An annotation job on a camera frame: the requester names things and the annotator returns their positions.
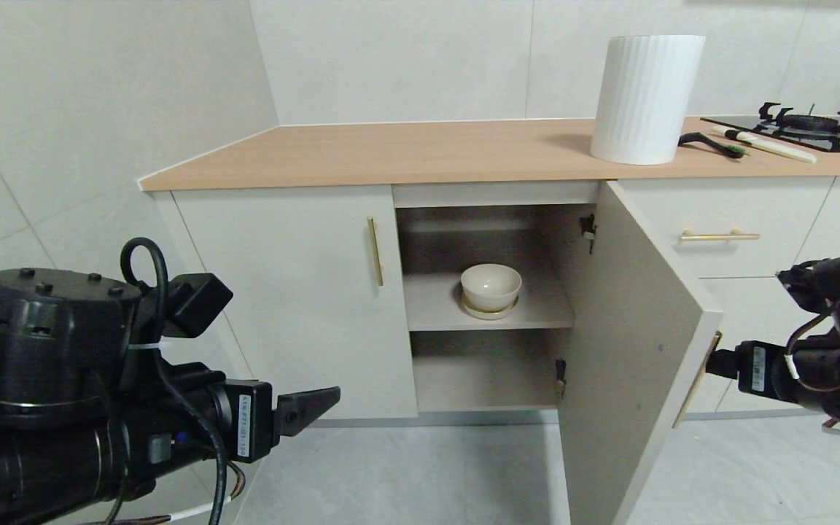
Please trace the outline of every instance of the gas stove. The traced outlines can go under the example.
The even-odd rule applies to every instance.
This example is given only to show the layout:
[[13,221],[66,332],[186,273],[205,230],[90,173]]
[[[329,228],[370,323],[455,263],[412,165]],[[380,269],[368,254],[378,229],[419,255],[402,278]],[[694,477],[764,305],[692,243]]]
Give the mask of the gas stove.
[[777,106],[780,103],[764,103],[757,117],[702,117],[702,120],[812,147],[820,152],[840,153],[840,111],[837,117],[826,117],[796,115],[791,113],[792,107],[780,107],[774,114],[773,109]]

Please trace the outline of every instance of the countertop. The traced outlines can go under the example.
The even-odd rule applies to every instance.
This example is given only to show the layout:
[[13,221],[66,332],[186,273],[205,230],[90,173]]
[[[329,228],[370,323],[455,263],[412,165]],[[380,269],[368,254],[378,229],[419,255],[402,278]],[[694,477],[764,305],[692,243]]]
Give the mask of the countertop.
[[[704,145],[672,163],[628,166],[589,155],[594,120],[494,120],[279,127],[140,181],[142,190],[209,190],[430,182],[840,176],[840,153],[815,164],[751,149],[727,159]],[[684,133],[713,124],[688,117]]]

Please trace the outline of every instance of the gray tiled floor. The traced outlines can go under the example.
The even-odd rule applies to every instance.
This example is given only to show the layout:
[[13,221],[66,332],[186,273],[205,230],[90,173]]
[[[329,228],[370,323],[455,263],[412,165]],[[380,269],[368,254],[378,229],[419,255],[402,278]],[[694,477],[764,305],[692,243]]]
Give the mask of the gray tiled floor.
[[[824,416],[688,421],[628,525],[840,525]],[[569,523],[558,428],[307,429],[242,496],[243,525]]]

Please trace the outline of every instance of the door hinge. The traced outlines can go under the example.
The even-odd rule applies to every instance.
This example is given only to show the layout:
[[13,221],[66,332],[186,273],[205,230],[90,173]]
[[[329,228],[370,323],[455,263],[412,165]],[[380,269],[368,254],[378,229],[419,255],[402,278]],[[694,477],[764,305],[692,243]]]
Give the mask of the door hinge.
[[594,223],[594,213],[587,217],[579,218],[579,229],[583,233],[583,237],[589,240],[589,255],[592,255],[594,250],[594,236],[598,230],[598,226]]
[[566,397],[566,361],[556,360],[556,394],[559,399]]

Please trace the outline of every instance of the gold handle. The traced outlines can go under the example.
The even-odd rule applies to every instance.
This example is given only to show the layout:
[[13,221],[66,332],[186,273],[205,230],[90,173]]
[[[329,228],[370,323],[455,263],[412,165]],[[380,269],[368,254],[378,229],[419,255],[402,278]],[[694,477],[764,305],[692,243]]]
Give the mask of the gold handle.
[[697,236],[692,230],[684,230],[680,236],[681,242],[689,241],[756,241],[761,238],[760,233],[744,233],[734,228],[730,233],[706,233]]
[[693,402],[693,396],[696,395],[696,390],[699,388],[699,382],[702,380],[702,376],[706,375],[706,364],[709,362],[709,356],[718,347],[718,343],[720,341],[721,332],[715,331],[715,335],[712,337],[712,342],[709,345],[709,351],[706,352],[706,359],[702,360],[702,366],[699,367],[696,379],[693,380],[693,386],[690,386],[689,392],[686,392],[686,399],[683,400],[680,412],[676,415],[676,421],[673,421],[673,428],[677,428],[686,417],[686,410],[689,409],[690,403]]
[[384,270],[381,267],[381,253],[378,252],[378,226],[374,218],[367,219],[367,232],[371,236],[371,253],[374,254],[374,268],[378,272],[378,286],[384,286]]

